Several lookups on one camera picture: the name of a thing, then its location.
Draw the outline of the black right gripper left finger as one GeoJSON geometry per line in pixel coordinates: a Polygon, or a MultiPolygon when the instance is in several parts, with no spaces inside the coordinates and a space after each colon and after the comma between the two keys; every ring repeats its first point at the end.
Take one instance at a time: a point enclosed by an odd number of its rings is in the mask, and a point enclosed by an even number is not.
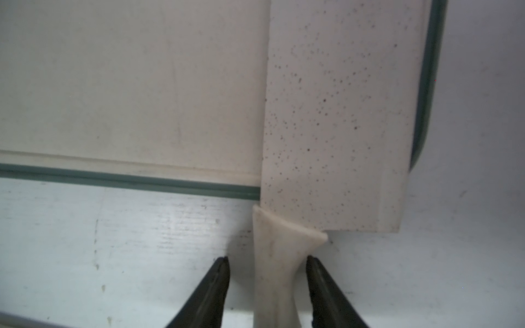
{"type": "Polygon", "coordinates": [[[230,279],[231,268],[228,258],[217,258],[184,306],[166,327],[221,327],[230,279]]]}

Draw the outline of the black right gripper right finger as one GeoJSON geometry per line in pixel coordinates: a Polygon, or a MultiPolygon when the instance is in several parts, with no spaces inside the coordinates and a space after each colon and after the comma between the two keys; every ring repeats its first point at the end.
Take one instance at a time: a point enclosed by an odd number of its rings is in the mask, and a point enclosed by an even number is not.
{"type": "Polygon", "coordinates": [[[313,328],[369,328],[320,259],[307,257],[306,275],[313,307],[313,328]]]}

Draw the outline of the beige green-rimmed cutting board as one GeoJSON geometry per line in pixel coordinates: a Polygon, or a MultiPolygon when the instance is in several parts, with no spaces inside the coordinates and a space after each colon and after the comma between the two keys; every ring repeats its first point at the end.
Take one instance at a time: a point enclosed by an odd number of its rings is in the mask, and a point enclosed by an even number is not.
{"type": "MultiPolygon", "coordinates": [[[[448,8],[429,2],[410,169],[448,8]]],[[[2,1],[2,168],[260,200],[271,3],[2,1]]]]}

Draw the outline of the white ceramic knife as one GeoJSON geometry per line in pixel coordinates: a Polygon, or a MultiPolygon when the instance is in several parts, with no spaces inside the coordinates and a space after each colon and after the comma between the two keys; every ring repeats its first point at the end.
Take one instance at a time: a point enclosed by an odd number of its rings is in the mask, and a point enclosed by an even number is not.
{"type": "Polygon", "coordinates": [[[272,1],[255,327],[299,327],[294,280],[332,230],[397,232],[429,1],[272,1]]]}

